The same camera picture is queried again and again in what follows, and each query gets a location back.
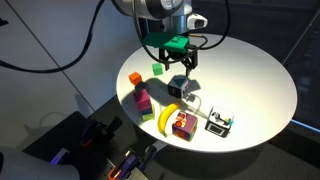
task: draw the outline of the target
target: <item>banana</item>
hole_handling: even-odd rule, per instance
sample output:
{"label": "banana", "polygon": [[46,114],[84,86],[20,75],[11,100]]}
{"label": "banana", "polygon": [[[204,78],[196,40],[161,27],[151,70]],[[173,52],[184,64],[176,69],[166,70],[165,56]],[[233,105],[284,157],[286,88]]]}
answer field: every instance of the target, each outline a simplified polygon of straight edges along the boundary
{"label": "banana", "polygon": [[180,103],[172,103],[166,109],[164,109],[158,119],[158,130],[164,137],[167,137],[165,132],[167,121],[171,114],[180,107]]}

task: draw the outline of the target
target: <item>white wall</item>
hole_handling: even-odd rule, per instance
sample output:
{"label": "white wall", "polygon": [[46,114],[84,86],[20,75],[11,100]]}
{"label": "white wall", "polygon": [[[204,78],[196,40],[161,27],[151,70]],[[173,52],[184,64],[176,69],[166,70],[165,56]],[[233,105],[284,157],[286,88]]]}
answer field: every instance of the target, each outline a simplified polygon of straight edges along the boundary
{"label": "white wall", "polygon": [[[64,65],[82,49],[97,0],[8,0],[52,57]],[[0,59],[18,66],[45,69],[56,65],[14,14],[0,0]],[[115,92],[118,70],[139,47],[130,17],[106,1],[83,60],[65,71],[98,109]],[[93,110],[63,73],[37,75],[0,67],[0,145],[23,149],[73,111],[86,117]]]}

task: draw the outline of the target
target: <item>round white table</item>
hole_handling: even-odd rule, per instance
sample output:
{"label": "round white table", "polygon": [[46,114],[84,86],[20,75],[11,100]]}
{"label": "round white table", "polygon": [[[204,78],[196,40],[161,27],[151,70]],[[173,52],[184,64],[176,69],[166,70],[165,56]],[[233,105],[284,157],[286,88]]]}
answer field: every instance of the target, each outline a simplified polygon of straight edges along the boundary
{"label": "round white table", "polygon": [[[209,44],[220,36],[206,34]],[[191,38],[192,44],[201,44],[202,39]],[[158,56],[158,49],[150,47]],[[170,103],[180,99],[167,93],[166,85],[175,75],[185,75],[180,62],[170,65],[164,74],[154,76],[153,61],[143,48],[133,53],[121,67],[117,77],[117,95],[129,118],[143,131],[172,146],[191,151],[223,153],[243,150],[259,145],[282,131],[290,122],[297,106],[297,92],[286,69],[271,55],[246,42],[226,38],[211,50],[198,53],[198,67],[189,76],[190,97],[193,101],[181,100],[179,110],[169,118],[165,138],[157,128],[160,113]],[[150,86],[149,96],[155,107],[155,119],[142,121],[134,99],[134,85],[128,76],[138,72]],[[207,130],[205,125],[212,106],[233,112],[234,123],[226,138]],[[198,127],[193,139],[188,142],[172,134],[171,125],[179,111],[195,115]]]}

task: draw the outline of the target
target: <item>pink cube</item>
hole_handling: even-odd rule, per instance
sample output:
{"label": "pink cube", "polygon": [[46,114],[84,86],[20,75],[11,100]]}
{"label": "pink cube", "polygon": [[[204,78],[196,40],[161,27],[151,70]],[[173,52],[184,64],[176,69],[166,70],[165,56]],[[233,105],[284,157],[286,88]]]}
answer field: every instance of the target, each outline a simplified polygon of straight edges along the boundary
{"label": "pink cube", "polygon": [[147,90],[143,89],[142,91],[133,93],[133,97],[139,111],[151,108],[151,101]]}

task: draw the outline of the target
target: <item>black cable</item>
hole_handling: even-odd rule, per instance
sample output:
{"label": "black cable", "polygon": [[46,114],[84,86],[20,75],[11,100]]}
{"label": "black cable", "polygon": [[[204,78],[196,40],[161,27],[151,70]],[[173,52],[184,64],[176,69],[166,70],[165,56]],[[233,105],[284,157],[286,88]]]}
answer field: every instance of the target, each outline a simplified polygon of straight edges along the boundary
{"label": "black cable", "polygon": [[88,32],[88,35],[87,35],[87,39],[86,39],[86,42],[85,42],[85,45],[80,53],[80,55],[75,59],[73,60],[71,63],[65,65],[65,66],[62,66],[62,67],[59,67],[59,68],[54,68],[54,69],[47,69],[47,70],[32,70],[32,69],[24,69],[24,68],[21,68],[21,67],[17,67],[17,66],[14,66],[12,64],[9,64],[7,62],[4,62],[2,60],[0,60],[0,66],[2,67],[6,67],[6,68],[9,68],[9,69],[13,69],[13,70],[17,70],[17,71],[22,71],[22,72],[30,72],[30,73],[38,73],[38,74],[50,74],[50,73],[56,73],[56,72],[60,72],[60,71],[64,71],[72,66],[74,66],[75,64],[77,64],[82,58],[83,56],[86,54],[90,44],[91,44],[91,40],[92,40],[92,36],[93,36],[93,27],[94,27],[94,24],[95,24],[95,21],[96,21],[96,18],[99,14],[99,11],[101,9],[101,6],[103,5],[105,0],[100,0],[98,5],[96,6],[96,9],[95,9],[95,12],[94,12],[94,16],[92,18],[92,21],[91,21],[91,25],[90,25],[90,28],[89,28],[89,32]]}
{"label": "black cable", "polygon": [[192,52],[189,52],[187,53],[187,55],[185,55],[184,57],[182,58],[179,58],[179,59],[175,59],[173,61],[161,61],[160,59],[156,58],[148,49],[148,47],[144,44],[143,42],[143,39],[142,39],[142,35],[141,35],[141,30],[140,30],[140,25],[139,25],[139,22],[138,22],[138,17],[137,17],[137,12],[136,12],[136,0],[133,0],[132,1],[132,16],[133,16],[133,21],[134,21],[134,26],[135,26],[135,29],[136,29],[136,33],[139,37],[139,41],[142,45],[142,47],[144,48],[144,50],[147,52],[147,54],[155,61],[159,62],[159,63],[163,63],[163,64],[173,64],[173,63],[176,63],[176,62],[180,62],[180,61],[184,61],[185,59],[187,58],[190,58],[191,56],[193,56],[199,49],[201,49],[207,42],[208,42],[208,39],[203,36],[203,35],[191,35],[193,37],[200,37],[200,38],[203,38],[205,39],[205,42],[203,44],[201,44],[199,47],[197,47],[196,49],[194,49]]}
{"label": "black cable", "polygon": [[223,33],[223,36],[221,37],[221,39],[215,43],[214,45],[208,46],[208,47],[202,47],[200,48],[200,50],[208,50],[208,49],[212,49],[215,48],[217,46],[219,46],[224,39],[227,37],[228,33],[229,33],[229,29],[230,29],[230,25],[231,25],[231,13],[230,13],[230,7],[229,7],[229,0],[224,0],[225,4],[226,4],[226,9],[227,9],[227,27],[226,30]]}

